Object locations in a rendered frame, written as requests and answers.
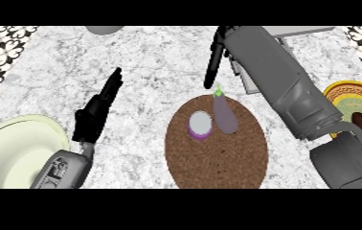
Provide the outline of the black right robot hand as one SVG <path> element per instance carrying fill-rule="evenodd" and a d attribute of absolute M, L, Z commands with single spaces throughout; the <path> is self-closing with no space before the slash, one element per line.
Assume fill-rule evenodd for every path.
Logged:
<path fill-rule="evenodd" d="M 204 87 L 210 89 L 214 84 L 214 78 L 217 74 L 219 64 L 220 60 L 225 57 L 225 35 L 229 27 L 228 26 L 219 26 L 214 32 L 214 40 L 211 44 L 211 57 L 208 62 L 208 69 L 204 79 Z"/>

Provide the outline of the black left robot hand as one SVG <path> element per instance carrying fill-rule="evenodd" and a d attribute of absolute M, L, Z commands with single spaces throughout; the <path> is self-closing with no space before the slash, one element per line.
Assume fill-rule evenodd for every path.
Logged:
<path fill-rule="evenodd" d="M 74 141 L 92 144 L 96 143 L 121 85 L 121 68 L 117 67 L 106 80 L 100 93 L 90 98 L 84 108 L 78 109 L 75 112 Z"/>

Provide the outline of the purple eggplant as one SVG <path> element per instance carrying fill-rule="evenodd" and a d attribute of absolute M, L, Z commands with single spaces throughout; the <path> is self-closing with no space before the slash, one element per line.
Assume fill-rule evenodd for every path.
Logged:
<path fill-rule="evenodd" d="M 216 89 L 214 94 L 214 121 L 220 131 L 232 134 L 238 130 L 238 118 L 226 102 L 225 93 Z"/>

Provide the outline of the brown oval placemat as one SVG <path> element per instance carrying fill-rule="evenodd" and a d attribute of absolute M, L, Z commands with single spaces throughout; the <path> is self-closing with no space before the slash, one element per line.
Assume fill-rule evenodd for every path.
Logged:
<path fill-rule="evenodd" d="M 269 162 L 264 133 L 242 104 L 231 98 L 226 98 L 226 102 L 238 118 L 238 130 L 233 134 L 225 134 L 213 123 L 208 138 L 204 141 L 191 138 L 191 114 L 205 111 L 214 115 L 211 95 L 191 99 L 170 121 L 165 159 L 180 188 L 256 189 L 262 185 Z"/>

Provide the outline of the purple can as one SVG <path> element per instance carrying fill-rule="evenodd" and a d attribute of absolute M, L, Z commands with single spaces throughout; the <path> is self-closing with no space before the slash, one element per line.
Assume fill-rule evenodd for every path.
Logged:
<path fill-rule="evenodd" d="M 191 137 L 202 141 L 213 133 L 213 118 L 205 111 L 195 111 L 188 119 L 188 132 Z"/>

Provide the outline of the pale green plate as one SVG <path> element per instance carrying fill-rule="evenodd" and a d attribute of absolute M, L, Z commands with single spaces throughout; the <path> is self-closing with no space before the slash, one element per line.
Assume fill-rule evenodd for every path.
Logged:
<path fill-rule="evenodd" d="M 0 189 L 28 189 L 49 158 L 68 150 L 59 123 L 43 115 L 22 115 L 0 124 Z"/>

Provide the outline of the grey round object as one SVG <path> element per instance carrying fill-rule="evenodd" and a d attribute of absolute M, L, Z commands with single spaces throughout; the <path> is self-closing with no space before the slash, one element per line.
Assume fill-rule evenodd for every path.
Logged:
<path fill-rule="evenodd" d="M 95 35 L 111 35 L 121 29 L 121 26 L 87 26 L 86 28 Z"/>

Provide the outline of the yellow patterned plate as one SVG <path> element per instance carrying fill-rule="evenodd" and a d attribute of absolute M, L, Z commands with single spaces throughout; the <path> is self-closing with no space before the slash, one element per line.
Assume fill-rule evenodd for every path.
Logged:
<path fill-rule="evenodd" d="M 338 80 L 324 90 L 324 96 L 343 113 L 343 120 L 352 123 L 353 112 L 362 113 L 362 81 Z"/>

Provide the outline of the dark brown food item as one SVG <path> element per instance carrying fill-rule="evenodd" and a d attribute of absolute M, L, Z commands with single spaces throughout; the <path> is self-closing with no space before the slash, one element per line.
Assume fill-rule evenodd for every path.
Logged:
<path fill-rule="evenodd" d="M 350 116 L 352 122 L 361 127 L 362 129 L 362 113 L 361 112 L 353 112 Z"/>

